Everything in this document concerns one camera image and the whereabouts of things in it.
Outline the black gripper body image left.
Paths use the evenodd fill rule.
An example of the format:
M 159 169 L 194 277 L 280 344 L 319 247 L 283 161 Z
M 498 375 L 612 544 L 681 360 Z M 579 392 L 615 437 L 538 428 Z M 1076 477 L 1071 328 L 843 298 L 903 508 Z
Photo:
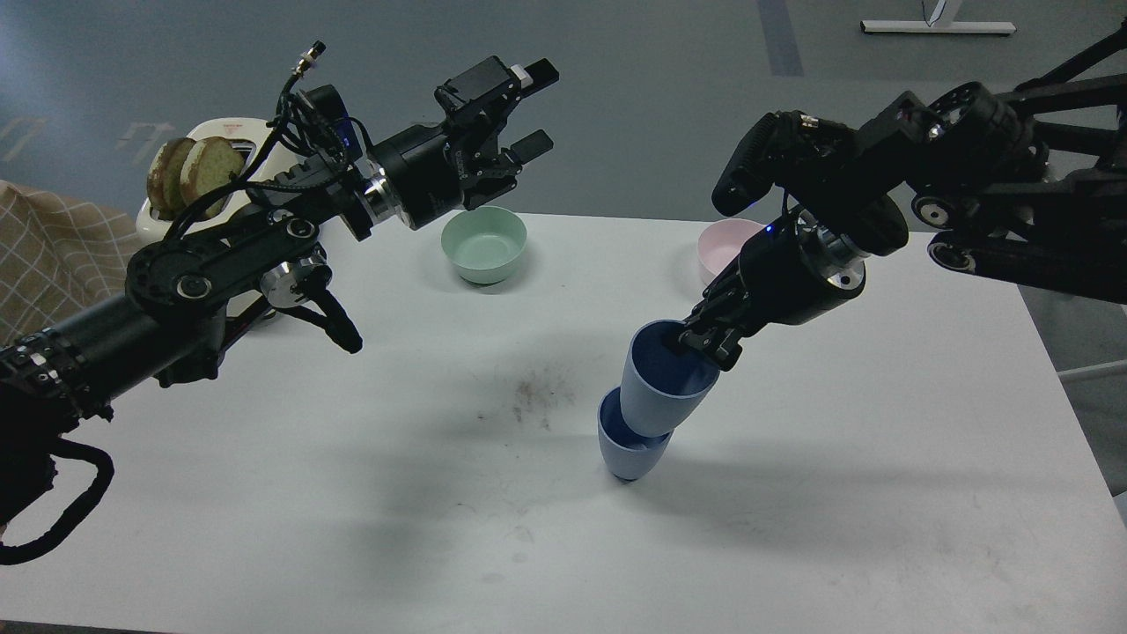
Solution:
M 520 161 L 497 140 L 518 100 L 450 111 L 369 148 L 369 206 L 375 224 L 398 217 L 418 230 L 454 209 L 478 209 L 518 185 Z

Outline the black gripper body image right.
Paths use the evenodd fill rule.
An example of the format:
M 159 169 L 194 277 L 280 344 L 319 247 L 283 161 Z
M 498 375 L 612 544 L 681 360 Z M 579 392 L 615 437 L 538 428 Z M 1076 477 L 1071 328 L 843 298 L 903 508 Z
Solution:
M 692 309 L 696 340 L 800 325 L 857 298 L 866 286 L 866 250 L 811 216 L 779 217 L 726 253 L 728 261 Z

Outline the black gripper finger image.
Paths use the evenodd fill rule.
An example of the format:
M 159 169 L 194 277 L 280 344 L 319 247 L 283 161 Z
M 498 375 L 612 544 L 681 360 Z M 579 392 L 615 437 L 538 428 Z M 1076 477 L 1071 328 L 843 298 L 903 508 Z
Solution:
M 479 114 L 492 117 L 515 101 L 554 84 L 559 69 L 548 59 L 527 65 L 507 65 L 488 56 L 460 75 L 450 77 L 434 90 L 435 100 L 450 120 L 472 120 Z
M 500 131 L 494 131 L 492 141 L 497 153 L 492 159 L 492 177 L 495 180 L 515 177 L 522 172 L 523 166 L 543 157 L 544 153 L 554 148 L 553 140 L 543 130 L 538 130 L 529 136 L 524 136 L 512 144 L 511 148 L 502 148 L 499 143 Z

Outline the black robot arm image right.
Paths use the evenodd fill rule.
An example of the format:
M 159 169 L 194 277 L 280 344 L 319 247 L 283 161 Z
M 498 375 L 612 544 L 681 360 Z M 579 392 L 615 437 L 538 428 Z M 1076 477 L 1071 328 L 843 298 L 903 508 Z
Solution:
M 1124 28 L 1010 92 L 958 84 L 933 102 L 902 93 L 860 130 L 802 111 L 761 117 L 740 139 L 711 200 L 726 217 L 773 188 L 796 205 L 749 236 L 663 342 L 720 370 L 740 340 L 800 325 L 857 298 L 866 258 L 907 244 L 890 191 L 907 185 L 928 253 L 947 270 L 1122 304 L 1124 124 L 1040 120 L 1113 105 L 1124 75 L 1082 73 L 1124 50 Z

